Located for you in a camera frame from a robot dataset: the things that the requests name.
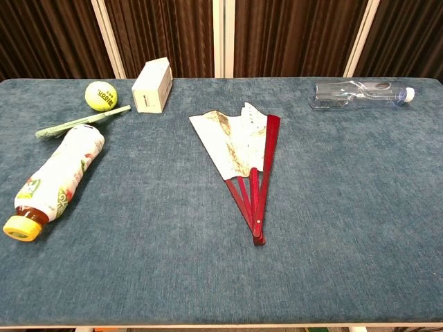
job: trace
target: tennis ball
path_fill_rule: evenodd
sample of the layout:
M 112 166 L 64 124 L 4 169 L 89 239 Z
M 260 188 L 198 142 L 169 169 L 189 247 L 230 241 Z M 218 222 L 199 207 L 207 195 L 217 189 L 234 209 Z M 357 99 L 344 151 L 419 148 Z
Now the tennis ball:
M 117 91 L 108 82 L 95 81 L 86 88 L 84 99 L 96 111 L 110 111 L 117 104 Z

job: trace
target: bottle label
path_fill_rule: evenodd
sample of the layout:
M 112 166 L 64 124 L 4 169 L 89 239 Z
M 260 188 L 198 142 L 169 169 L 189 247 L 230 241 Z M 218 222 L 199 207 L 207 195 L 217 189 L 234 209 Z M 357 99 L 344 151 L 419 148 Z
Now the bottle label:
M 38 209 L 49 221 L 59 217 L 104 143 L 94 127 L 81 124 L 72 128 L 46 163 L 26 181 L 15 197 L 15 207 Z

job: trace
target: cardboard box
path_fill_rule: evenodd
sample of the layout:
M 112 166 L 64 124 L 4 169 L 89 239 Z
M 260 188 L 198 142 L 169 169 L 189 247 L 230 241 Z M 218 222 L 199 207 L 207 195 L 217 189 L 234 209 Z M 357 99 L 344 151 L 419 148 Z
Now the cardboard box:
M 166 57 L 148 61 L 132 86 L 139 113 L 161 113 L 172 87 L 172 71 Z

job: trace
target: water bottle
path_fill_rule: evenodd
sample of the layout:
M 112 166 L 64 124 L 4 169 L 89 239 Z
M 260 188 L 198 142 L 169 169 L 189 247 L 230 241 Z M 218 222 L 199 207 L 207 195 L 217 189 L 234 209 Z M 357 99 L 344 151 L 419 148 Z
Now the water bottle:
M 313 109 L 356 107 L 398 107 L 414 98 L 413 88 L 400 82 L 317 82 L 316 94 L 309 100 Z

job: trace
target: blue tablecloth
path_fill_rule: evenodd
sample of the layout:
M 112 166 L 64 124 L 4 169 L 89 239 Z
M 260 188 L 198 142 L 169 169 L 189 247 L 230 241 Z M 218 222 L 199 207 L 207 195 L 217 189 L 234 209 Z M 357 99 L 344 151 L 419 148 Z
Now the blue tablecloth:
M 177 79 L 162 114 L 98 125 L 105 147 L 32 243 L 0 234 L 0 325 L 443 322 L 443 87 L 397 111 L 313 111 L 314 77 Z M 0 209 L 93 114 L 91 80 L 0 84 Z M 281 117 L 255 247 L 189 116 Z

